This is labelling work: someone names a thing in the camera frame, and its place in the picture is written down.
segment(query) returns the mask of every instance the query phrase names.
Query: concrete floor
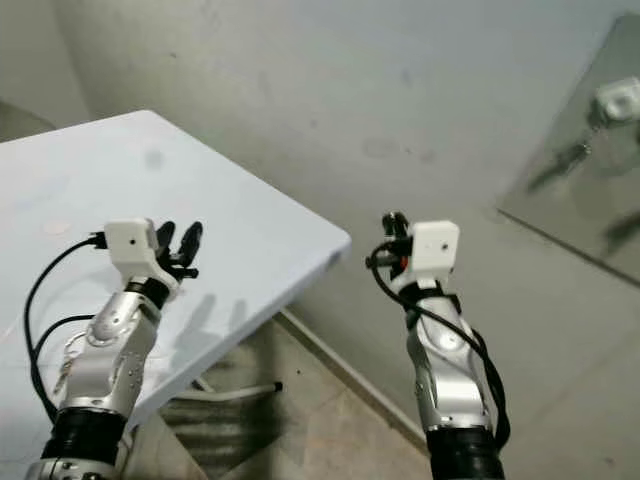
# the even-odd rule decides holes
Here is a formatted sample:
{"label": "concrete floor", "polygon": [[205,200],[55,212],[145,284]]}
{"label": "concrete floor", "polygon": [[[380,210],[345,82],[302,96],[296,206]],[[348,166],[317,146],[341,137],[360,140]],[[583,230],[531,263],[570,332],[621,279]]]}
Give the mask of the concrete floor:
{"label": "concrete floor", "polygon": [[204,377],[224,391],[280,380],[284,391],[162,410],[209,478],[424,479],[428,459],[278,323],[270,321]]}

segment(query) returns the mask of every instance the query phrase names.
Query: white tabletop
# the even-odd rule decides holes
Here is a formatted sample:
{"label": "white tabletop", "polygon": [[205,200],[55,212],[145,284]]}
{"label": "white tabletop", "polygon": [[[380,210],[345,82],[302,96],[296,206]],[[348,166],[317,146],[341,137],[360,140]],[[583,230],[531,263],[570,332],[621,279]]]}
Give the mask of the white tabletop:
{"label": "white tabletop", "polygon": [[[21,312],[39,272],[115,218],[204,224],[200,277],[163,309],[136,424],[290,302],[349,247],[349,236],[158,115],[141,111],[0,144],[0,478],[21,478],[50,424],[33,392]],[[45,281],[35,338],[57,319],[97,312],[119,288],[103,250],[85,247]],[[46,383],[81,324],[45,347]]]}

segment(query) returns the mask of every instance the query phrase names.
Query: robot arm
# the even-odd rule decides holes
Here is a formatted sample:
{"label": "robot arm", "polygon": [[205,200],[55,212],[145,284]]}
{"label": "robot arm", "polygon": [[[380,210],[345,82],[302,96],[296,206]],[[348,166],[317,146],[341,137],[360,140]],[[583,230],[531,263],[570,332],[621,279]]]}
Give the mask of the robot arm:
{"label": "robot arm", "polygon": [[[509,436],[504,391],[481,337],[444,288],[453,270],[459,229],[448,222],[409,226],[401,213],[383,218],[386,242],[367,259],[380,287],[406,312],[407,350],[434,479],[503,479],[498,451]],[[378,268],[391,267],[391,283]],[[494,437],[476,354],[485,363],[498,410]]]}
{"label": "robot arm", "polygon": [[177,254],[169,250],[174,230],[168,222],[156,232],[146,219],[106,225],[107,248],[122,275],[123,291],[90,321],[51,438],[28,479],[117,478],[118,442],[142,387],[160,310],[175,297],[183,278],[198,275],[188,267],[200,245],[202,224],[187,230]]}

